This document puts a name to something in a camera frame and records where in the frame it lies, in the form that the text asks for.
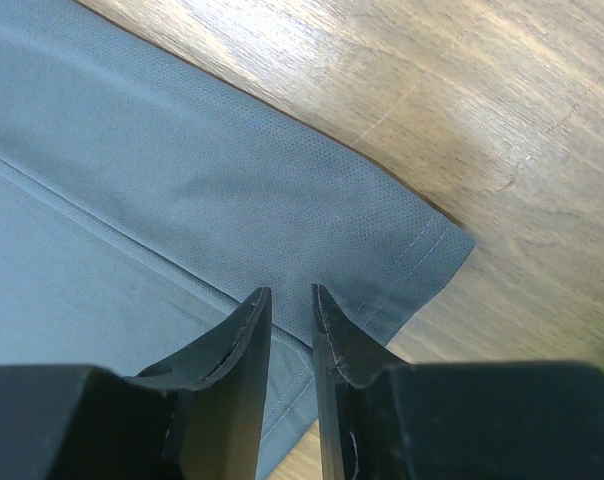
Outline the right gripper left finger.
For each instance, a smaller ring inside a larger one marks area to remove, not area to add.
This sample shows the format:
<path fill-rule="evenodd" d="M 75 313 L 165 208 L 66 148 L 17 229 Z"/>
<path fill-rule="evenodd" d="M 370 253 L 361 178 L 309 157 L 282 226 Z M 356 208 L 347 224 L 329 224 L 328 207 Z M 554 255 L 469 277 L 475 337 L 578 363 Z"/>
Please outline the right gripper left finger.
<path fill-rule="evenodd" d="M 271 290 L 259 287 L 217 326 L 132 377 L 173 403 L 161 478 L 255 477 L 271 324 Z"/>

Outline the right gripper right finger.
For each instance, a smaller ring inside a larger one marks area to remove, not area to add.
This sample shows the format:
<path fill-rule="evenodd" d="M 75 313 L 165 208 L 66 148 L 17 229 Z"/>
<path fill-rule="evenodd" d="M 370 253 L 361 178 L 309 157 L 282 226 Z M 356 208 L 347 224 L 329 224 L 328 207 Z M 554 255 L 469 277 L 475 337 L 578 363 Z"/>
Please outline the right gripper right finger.
<path fill-rule="evenodd" d="M 408 479 L 397 372 L 409 363 L 312 286 L 312 349 L 325 479 Z"/>

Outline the dark grey t-shirt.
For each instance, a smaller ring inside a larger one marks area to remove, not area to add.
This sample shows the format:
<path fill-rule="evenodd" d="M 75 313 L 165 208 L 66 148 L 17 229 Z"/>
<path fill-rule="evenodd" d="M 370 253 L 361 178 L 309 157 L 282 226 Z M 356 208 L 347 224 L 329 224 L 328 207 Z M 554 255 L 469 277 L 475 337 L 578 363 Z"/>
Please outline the dark grey t-shirt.
<path fill-rule="evenodd" d="M 0 365 L 133 375 L 273 295 L 257 475 L 317 417 L 311 288 L 388 343 L 473 239 L 327 136 L 71 1 L 0 1 Z"/>

